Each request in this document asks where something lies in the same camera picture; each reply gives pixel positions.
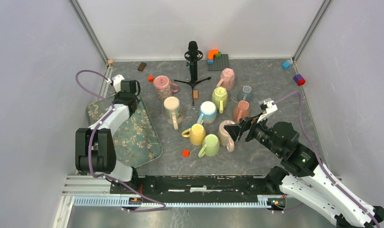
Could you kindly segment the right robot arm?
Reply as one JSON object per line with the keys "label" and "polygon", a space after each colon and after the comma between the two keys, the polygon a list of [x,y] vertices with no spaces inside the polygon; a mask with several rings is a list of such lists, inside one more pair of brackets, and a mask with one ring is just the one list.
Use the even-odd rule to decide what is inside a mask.
{"label": "right robot arm", "polygon": [[281,159],[281,166],[266,175],[269,193],[282,192],[296,198],[337,228],[380,227],[384,208],[366,203],[344,187],[316,154],[298,141],[299,133],[291,123],[277,122],[267,127],[266,121],[248,117],[224,129],[235,142],[248,131],[247,142],[257,140]]}

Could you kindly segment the iridescent pink mug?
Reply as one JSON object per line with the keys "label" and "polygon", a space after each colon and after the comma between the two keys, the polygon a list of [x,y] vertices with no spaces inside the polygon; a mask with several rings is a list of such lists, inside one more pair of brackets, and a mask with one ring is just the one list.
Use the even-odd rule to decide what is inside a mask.
{"label": "iridescent pink mug", "polygon": [[218,130],[218,138],[220,140],[220,144],[225,146],[228,152],[233,152],[235,148],[235,143],[231,138],[230,134],[225,130],[224,126],[235,124],[232,120],[224,120],[219,125]]}

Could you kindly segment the salmon flower mug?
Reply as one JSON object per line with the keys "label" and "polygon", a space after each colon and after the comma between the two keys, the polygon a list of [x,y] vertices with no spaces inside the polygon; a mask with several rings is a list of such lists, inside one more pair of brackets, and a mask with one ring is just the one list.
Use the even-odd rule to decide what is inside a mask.
{"label": "salmon flower mug", "polygon": [[247,101],[241,100],[235,106],[232,118],[236,123],[240,123],[242,118],[248,117],[250,114],[250,104]]}

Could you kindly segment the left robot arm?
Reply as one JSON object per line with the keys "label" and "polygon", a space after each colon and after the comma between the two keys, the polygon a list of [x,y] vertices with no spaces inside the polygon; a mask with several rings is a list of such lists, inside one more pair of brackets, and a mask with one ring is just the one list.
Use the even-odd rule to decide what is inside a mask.
{"label": "left robot arm", "polygon": [[136,112],[140,83],[122,79],[114,85],[117,93],[108,111],[88,128],[76,131],[75,167],[80,172],[122,181],[122,188],[132,194],[139,190],[140,181],[133,177],[133,167],[116,158],[113,136]]}

